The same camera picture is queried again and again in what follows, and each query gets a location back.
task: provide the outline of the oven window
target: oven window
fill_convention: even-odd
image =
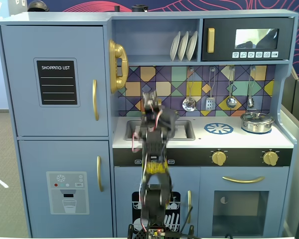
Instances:
[[[212,236],[261,237],[268,197],[268,191],[215,191]]]
[[[235,49],[276,49],[279,30],[237,29]]]

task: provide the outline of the white plate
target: white plate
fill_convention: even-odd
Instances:
[[[193,36],[190,38],[190,40],[188,41],[188,46],[187,46],[187,50],[186,50],[186,56],[187,59],[190,61],[190,59],[192,58],[193,54],[194,54],[194,50],[195,50],[195,46],[196,46],[196,42],[197,42],[197,31],[194,32]]]
[[[171,44],[171,48],[170,48],[170,58],[173,61],[175,59],[176,56],[176,52],[178,49],[178,44],[179,44],[179,39],[180,39],[180,31],[178,32],[178,34],[176,35],[176,37],[173,40],[173,43]]]
[[[180,41],[179,49],[178,49],[178,57],[179,60],[182,61],[185,51],[186,51],[186,46],[187,46],[187,41],[188,41],[188,31],[185,33],[185,36],[182,38]]]

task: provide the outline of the toy kitchen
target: toy kitchen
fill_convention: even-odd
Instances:
[[[289,10],[24,12],[0,53],[29,235],[142,229],[142,92],[177,111],[164,223],[200,238],[284,231],[296,139],[280,119],[298,14]]]

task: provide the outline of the gray cabinet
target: gray cabinet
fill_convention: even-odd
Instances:
[[[108,136],[102,27],[1,30],[18,136]]]
[[[190,203],[193,210],[184,233],[188,232],[190,225],[194,225],[197,231],[200,168],[170,167],[169,172],[173,194],[167,206],[165,224],[172,231],[179,230],[185,223],[188,203]],[[119,238],[127,236],[129,224],[134,224],[135,233],[142,228],[140,224],[141,204],[139,203],[141,177],[141,167],[115,167],[116,220]],[[158,180],[152,177],[149,183],[157,184]]]
[[[19,148],[34,238],[113,237],[107,141],[19,141]]]
[[[278,237],[288,172],[288,167],[202,167],[198,237]]]

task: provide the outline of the sink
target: sink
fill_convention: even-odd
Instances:
[[[141,126],[140,120],[130,120],[126,124],[126,132],[124,140],[132,140],[133,133],[139,132]],[[195,134],[191,122],[189,120],[177,120],[175,123],[176,131],[174,138],[170,140],[182,141],[182,140],[195,140]]]

